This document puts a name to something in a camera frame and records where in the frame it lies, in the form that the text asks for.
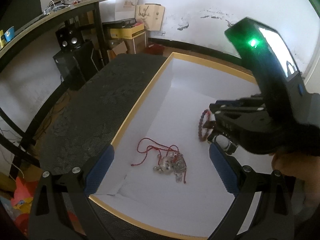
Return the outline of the right hand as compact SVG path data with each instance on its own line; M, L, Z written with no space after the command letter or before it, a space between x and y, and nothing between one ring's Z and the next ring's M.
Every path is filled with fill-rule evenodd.
M304 181L304 203L319 206L319 157L277 152L273 154L272 168Z

